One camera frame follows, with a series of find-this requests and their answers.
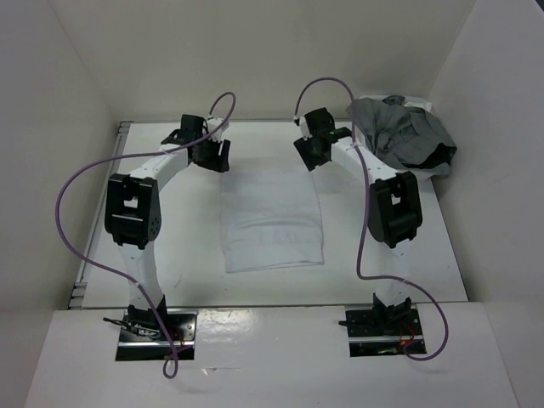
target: table surface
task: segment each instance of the table surface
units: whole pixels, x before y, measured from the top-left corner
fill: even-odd
[[[154,151],[177,123],[132,124],[123,153]],[[224,137],[231,140],[230,165],[252,161],[278,167],[302,165],[292,142],[299,137],[291,122],[232,122]],[[123,160],[119,173],[129,173],[145,159]],[[169,306],[277,306],[371,303],[375,284],[355,274],[356,251],[363,218],[360,183],[335,163],[312,172],[320,201],[325,263],[318,266],[225,273],[219,237],[221,175],[189,166],[161,192],[163,226],[156,240],[158,279]],[[451,248],[431,180],[420,182],[423,224],[411,250],[410,278],[440,302],[466,301],[467,295]],[[118,269],[123,261],[105,232],[102,213],[93,233],[91,258]],[[366,275],[383,270],[382,244],[367,235],[363,257]],[[128,306],[123,279],[86,265],[84,308]],[[414,302],[427,302],[412,291]]]
[[[403,355],[349,358],[344,307],[204,309],[195,360],[178,376],[161,361],[115,362],[121,310],[55,312],[26,408],[517,407],[481,303],[445,303],[450,341],[429,362]],[[418,305],[425,343],[444,336]]]

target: gray cloth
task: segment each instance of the gray cloth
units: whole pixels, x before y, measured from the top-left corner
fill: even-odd
[[[421,108],[357,99],[346,110],[368,149],[390,167],[447,176],[457,148],[440,120]]]

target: folded towel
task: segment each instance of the folded towel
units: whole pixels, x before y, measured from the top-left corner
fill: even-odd
[[[245,166],[221,175],[221,246],[227,273],[323,264],[323,227],[304,166]]]

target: purple cable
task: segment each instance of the purple cable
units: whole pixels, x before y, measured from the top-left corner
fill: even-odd
[[[139,291],[142,292],[142,295],[144,296],[147,303],[150,305],[151,311],[153,312],[153,315],[155,315],[156,320],[159,323],[159,326],[161,327],[162,332],[164,333],[164,336],[167,338],[168,344],[170,345],[170,349],[172,350],[172,353],[167,358],[167,360],[164,362],[164,366],[162,367],[162,374],[164,374],[164,377],[166,377],[168,379],[172,379],[172,378],[176,377],[176,375],[178,374],[178,368],[179,368],[178,353],[180,351],[183,351],[184,348],[176,348],[175,344],[173,343],[172,337],[170,336],[170,333],[168,332],[168,329],[167,329],[166,325],[164,324],[164,321],[162,321],[161,316],[159,315],[159,312],[156,310],[156,307],[153,305],[153,302],[151,301],[151,299],[150,299],[149,295],[147,294],[147,292],[145,291],[145,289],[138,283],[137,280],[135,280],[132,276],[130,276],[128,274],[125,274],[124,272],[121,272],[118,269],[112,268],[110,266],[104,265],[104,264],[96,262],[96,261],[93,261],[92,259],[86,257],[83,253],[79,252],[68,241],[68,238],[66,238],[66,234],[62,229],[62,224],[60,223],[60,203],[62,202],[62,197],[64,196],[64,194],[65,194],[66,190],[68,189],[68,187],[70,186],[70,184],[75,179],[77,179],[82,173],[86,172],[90,168],[96,167],[96,166],[98,166],[100,164],[104,164],[104,163],[107,163],[107,162],[114,162],[116,160],[121,160],[121,159],[133,159],[135,157],[153,157],[153,156],[161,156],[161,155],[165,155],[165,154],[170,154],[170,153],[174,153],[176,151],[182,150],[182,149],[187,149],[188,147],[191,147],[191,146],[194,146],[194,145],[198,145],[200,142],[203,142],[204,140],[211,138],[219,129],[221,129],[225,125],[225,123],[227,123],[229,121],[230,116],[232,115],[232,112],[235,109],[236,95],[234,95],[232,92],[225,92],[222,95],[220,95],[215,100],[215,102],[213,102],[212,109],[210,109],[210,115],[213,113],[213,109],[218,104],[218,102],[227,95],[232,97],[232,105],[230,106],[230,109],[227,112],[227,115],[224,117],[221,124],[219,126],[217,126],[215,129],[213,129],[210,133],[207,133],[206,135],[202,136],[201,138],[199,138],[197,140],[194,140],[194,141],[192,141],[192,142],[190,142],[188,144],[184,144],[182,146],[179,146],[179,147],[176,147],[176,148],[173,148],[173,149],[170,149],[170,150],[156,151],[156,152],[152,152],[152,153],[133,153],[133,154],[130,154],[130,155],[113,156],[113,157],[108,157],[106,159],[100,159],[100,160],[97,160],[97,161],[93,161],[92,163],[89,163],[87,166],[82,167],[79,170],[77,170],[70,178],[68,178],[68,180],[65,182],[65,184],[60,189],[59,195],[57,196],[57,202],[55,203],[55,206],[54,206],[54,220],[55,220],[55,223],[57,225],[57,231],[59,232],[60,239],[63,241],[63,243],[66,245],[66,247],[74,255],[76,255],[81,260],[83,260],[83,261],[85,261],[85,262],[87,262],[87,263],[89,263],[89,264],[91,264],[93,266],[96,266],[98,268],[107,270],[107,271],[109,271],[109,272],[111,272],[113,274],[122,276],[123,278],[127,279],[128,281],[131,281],[134,285],[136,285],[136,287],[139,289]],[[170,360],[174,361],[174,368],[173,368],[173,373],[172,374],[167,373],[167,365],[168,365],[168,362],[170,362]]]
[[[324,76],[322,78],[314,79],[312,82],[310,82],[308,85],[306,85],[304,87],[304,89],[302,90],[302,92],[298,96],[297,106],[295,107],[295,118],[298,117],[298,108],[300,107],[300,102],[302,101],[302,98],[303,98],[304,93],[306,92],[306,90],[309,87],[311,87],[312,85],[314,85],[315,83],[322,82],[322,81],[333,81],[333,82],[337,82],[340,85],[342,85],[346,89],[346,91],[348,91],[349,99],[350,99],[351,103],[352,104],[354,103],[354,94],[353,94],[353,92],[351,92],[351,89],[349,88],[349,86],[348,86],[348,84],[346,82],[342,81],[341,79],[332,77],[332,76]],[[442,344],[440,344],[440,347],[434,353],[432,353],[431,355],[427,355],[425,357],[414,357],[413,355],[408,354],[407,348],[411,345],[411,343],[408,343],[403,347],[403,352],[406,355],[406,357],[408,357],[409,359],[414,360],[414,361],[432,360],[433,358],[438,356],[440,353],[442,353],[442,351],[444,351],[445,346],[448,343],[448,339],[450,338],[450,326],[448,325],[448,320],[445,317],[444,310],[442,310],[442,308],[440,307],[440,305],[436,301],[436,299],[426,289],[424,289],[423,287],[421,287],[418,284],[416,284],[414,282],[411,282],[409,280],[402,279],[402,278],[400,278],[398,276],[395,276],[395,275],[364,276],[362,274],[361,270],[360,270],[361,269],[361,262],[362,262],[362,258],[363,258],[363,248],[365,246],[366,230],[368,229],[368,218],[369,218],[369,215],[370,215],[369,214],[369,208],[370,208],[370,178],[369,178],[369,175],[368,175],[368,168],[366,167],[365,158],[363,157],[363,154],[361,153],[360,148],[357,145],[357,138],[355,137],[355,121],[353,120],[353,118],[351,120],[351,138],[354,141],[354,148],[355,148],[355,151],[357,152],[357,156],[359,157],[360,164],[363,167],[363,174],[365,175],[365,215],[363,217],[363,230],[360,233],[359,249],[357,251],[357,269],[356,269],[357,276],[359,276],[359,278],[362,279],[363,281],[391,280],[391,281],[402,282],[402,283],[404,283],[404,284],[406,284],[408,286],[415,287],[418,291],[420,291],[425,296],[427,296],[427,298],[429,298],[431,303],[438,310],[438,312],[440,314],[440,317],[442,318],[442,321],[444,322],[444,340],[442,341]]]

